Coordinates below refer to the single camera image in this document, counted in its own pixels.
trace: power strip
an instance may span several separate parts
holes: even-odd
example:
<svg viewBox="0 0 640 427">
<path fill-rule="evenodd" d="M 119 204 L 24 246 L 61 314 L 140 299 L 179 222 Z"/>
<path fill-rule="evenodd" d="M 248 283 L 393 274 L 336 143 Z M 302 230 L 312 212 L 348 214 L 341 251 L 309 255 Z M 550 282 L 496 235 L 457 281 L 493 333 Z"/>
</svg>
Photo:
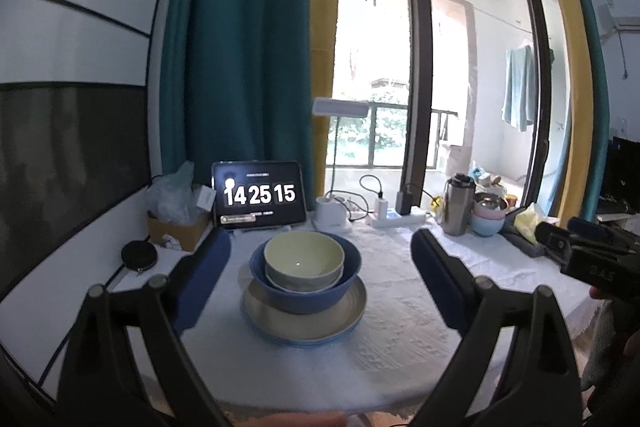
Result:
<svg viewBox="0 0 640 427">
<path fill-rule="evenodd" d="M 422 225 L 427 216 L 427 211 L 419 206 L 412 206 L 411 213 L 401 216 L 395 209 L 386 211 L 386 217 L 380 219 L 372 214 L 367 216 L 367 224 L 374 229 L 392 229 L 395 227 L 408 227 L 410 225 Z"/>
</svg>

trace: blue bowl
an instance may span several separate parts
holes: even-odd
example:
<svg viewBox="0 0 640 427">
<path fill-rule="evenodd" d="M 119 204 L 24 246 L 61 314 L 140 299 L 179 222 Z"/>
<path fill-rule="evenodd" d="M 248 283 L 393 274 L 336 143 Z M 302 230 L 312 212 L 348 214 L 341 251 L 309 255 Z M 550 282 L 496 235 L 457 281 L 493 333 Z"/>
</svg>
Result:
<svg viewBox="0 0 640 427">
<path fill-rule="evenodd" d="M 344 272 L 337 285 L 316 293 L 291 293 L 271 286 L 271 283 L 264 275 L 264 247 L 267 243 L 260 245 L 251 256 L 249 261 L 251 273 L 257 283 L 267 291 L 271 301 L 270 304 L 275 308 L 297 315 L 319 313 L 333 306 L 347 293 L 351 283 L 353 283 L 360 271 L 362 257 L 358 249 L 350 241 L 333 233 L 327 233 L 326 235 L 340 243 L 344 250 Z"/>
<path fill-rule="evenodd" d="M 477 216 L 473 211 L 471 212 L 471 230 L 477 235 L 491 237 L 500 232 L 503 225 L 504 218 L 486 219 L 485 217 Z"/>
</svg>

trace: yellow curtain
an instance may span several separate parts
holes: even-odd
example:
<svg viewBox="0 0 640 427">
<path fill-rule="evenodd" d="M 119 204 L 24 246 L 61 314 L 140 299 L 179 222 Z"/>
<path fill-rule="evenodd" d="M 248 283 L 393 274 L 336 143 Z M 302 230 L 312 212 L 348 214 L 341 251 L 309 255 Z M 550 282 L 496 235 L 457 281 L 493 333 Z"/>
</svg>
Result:
<svg viewBox="0 0 640 427">
<path fill-rule="evenodd" d="M 571 83 L 571 142 L 558 217 L 563 225 L 580 215 L 593 134 L 593 80 L 580 0 L 558 0 L 566 35 Z"/>
<path fill-rule="evenodd" d="M 311 97 L 331 96 L 334 85 L 335 29 L 338 0 L 310 0 Z M 329 118 L 312 117 L 316 196 L 324 191 Z"/>
</svg>

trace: air conditioner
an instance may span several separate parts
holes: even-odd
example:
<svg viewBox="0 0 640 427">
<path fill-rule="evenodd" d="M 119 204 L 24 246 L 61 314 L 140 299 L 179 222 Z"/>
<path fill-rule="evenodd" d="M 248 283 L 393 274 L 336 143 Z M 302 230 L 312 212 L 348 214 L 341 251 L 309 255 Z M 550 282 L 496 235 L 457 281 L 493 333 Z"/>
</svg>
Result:
<svg viewBox="0 0 640 427">
<path fill-rule="evenodd" d="M 640 0 L 607 0 L 598 6 L 603 36 L 615 31 L 640 32 Z"/>
</svg>

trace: light blue towel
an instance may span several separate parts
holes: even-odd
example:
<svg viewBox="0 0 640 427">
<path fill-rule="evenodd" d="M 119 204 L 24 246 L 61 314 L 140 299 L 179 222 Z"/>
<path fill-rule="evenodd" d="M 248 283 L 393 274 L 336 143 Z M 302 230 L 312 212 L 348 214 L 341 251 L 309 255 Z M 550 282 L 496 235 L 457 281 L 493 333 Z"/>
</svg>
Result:
<svg viewBox="0 0 640 427">
<path fill-rule="evenodd" d="M 521 132 L 536 119 L 538 83 L 531 46 L 507 52 L 507 77 L 502 119 Z"/>
</svg>

